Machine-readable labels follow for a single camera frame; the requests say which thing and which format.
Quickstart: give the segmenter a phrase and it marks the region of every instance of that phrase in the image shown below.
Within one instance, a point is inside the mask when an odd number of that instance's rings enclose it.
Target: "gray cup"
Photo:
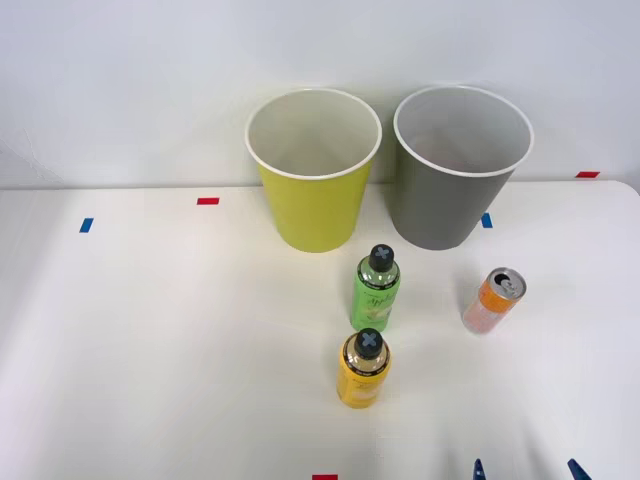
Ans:
[[[430,250],[460,245],[533,147],[524,113],[472,87],[410,95],[398,106],[393,128],[391,218],[406,240]]]

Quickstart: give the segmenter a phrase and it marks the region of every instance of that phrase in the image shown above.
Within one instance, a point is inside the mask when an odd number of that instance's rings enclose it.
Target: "black bottle cap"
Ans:
[[[482,462],[478,459],[473,465],[473,480],[486,480],[486,478],[484,468],[482,468]]]
[[[389,245],[381,243],[371,249],[369,266],[376,272],[388,272],[393,267],[393,250]]]
[[[382,352],[382,335],[375,328],[363,328],[356,335],[356,343],[353,346],[356,353],[365,360],[373,360]]]

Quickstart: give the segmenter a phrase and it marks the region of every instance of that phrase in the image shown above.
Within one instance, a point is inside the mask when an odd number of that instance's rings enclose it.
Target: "paper cup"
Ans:
[[[381,139],[373,109],[337,90],[294,91],[251,116],[245,142],[289,245],[326,252],[349,239]]]
[[[515,105],[478,88],[421,90],[397,108],[393,224],[418,247],[460,245],[533,147]]]

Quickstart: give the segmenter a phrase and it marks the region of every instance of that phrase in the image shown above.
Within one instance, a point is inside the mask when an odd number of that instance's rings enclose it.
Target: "white wall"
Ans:
[[[242,132],[268,96],[333,86],[388,121],[419,87],[468,83],[531,118],[517,177],[601,170],[638,188],[639,13],[632,0],[4,0],[0,186],[254,184]],[[392,175],[386,156],[374,180]]]

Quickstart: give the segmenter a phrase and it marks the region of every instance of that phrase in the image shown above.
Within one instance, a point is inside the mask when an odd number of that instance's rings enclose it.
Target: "yellow bottle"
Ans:
[[[391,352],[374,328],[354,333],[340,351],[338,396],[351,408],[366,408],[378,398],[391,368]]]

